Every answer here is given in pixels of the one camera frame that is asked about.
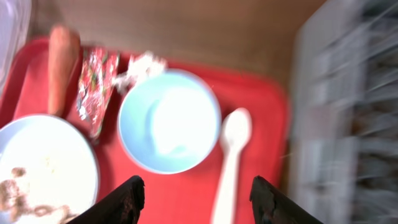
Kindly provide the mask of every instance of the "clear plastic container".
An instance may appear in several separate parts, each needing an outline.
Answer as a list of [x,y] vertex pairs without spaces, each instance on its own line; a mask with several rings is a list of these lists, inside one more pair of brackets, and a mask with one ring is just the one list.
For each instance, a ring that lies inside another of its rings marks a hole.
[[0,0],[0,96],[16,51],[26,41],[31,0]]

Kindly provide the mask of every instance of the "black object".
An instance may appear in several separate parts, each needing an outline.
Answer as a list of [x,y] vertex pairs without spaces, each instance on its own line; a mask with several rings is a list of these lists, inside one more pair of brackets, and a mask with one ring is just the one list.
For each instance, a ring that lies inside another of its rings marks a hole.
[[136,224],[144,200],[144,181],[135,175],[68,224]]
[[322,224],[260,176],[253,180],[250,201],[256,224]]

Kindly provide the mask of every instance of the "white spoon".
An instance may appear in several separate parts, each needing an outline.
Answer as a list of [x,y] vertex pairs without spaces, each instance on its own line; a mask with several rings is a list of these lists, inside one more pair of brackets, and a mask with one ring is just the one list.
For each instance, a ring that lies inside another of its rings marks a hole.
[[224,151],[224,163],[211,224],[233,223],[239,158],[243,147],[250,140],[251,129],[251,117],[245,108],[236,109],[224,120],[220,142]]

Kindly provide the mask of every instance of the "light blue bowl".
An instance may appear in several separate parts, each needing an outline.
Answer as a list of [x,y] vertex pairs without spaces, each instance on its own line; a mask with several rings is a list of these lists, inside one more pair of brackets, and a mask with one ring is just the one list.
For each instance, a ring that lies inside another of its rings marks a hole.
[[130,90],[118,129],[125,151],[137,164],[158,174],[176,174],[206,158],[220,123],[220,107],[207,84],[173,69]]

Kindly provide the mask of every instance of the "red tray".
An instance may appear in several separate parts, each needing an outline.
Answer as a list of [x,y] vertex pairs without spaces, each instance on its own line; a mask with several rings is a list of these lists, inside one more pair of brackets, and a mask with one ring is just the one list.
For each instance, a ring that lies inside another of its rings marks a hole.
[[[22,116],[47,112],[48,46],[48,39],[34,40],[15,56],[0,99],[0,128]],[[121,54],[120,72],[127,70],[129,56]],[[253,131],[241,155],[235,223],[254,223],[249,201],[253,178],[261,175],[277,185],[280,175],[288,123],[288,107],[282,91],[272,82],[248,73],[173,61],[169,67],[187,70],[204,79],[217,96],[223,118],[238,107],[250,111]],[[80,72],[81,56],[69,86],[64,118],[87,136],[87,127],[80,121],[75,106]],[[146,185],[140,224],[209,223],[223,161],[219,144],[201,164],[181,174],[147,172],[128,158],[119,141],[116,120],[122,100],[116,92],[111,97],[100,143],[94,147],[101,173],[98,200],[130,176],[139,175]]]

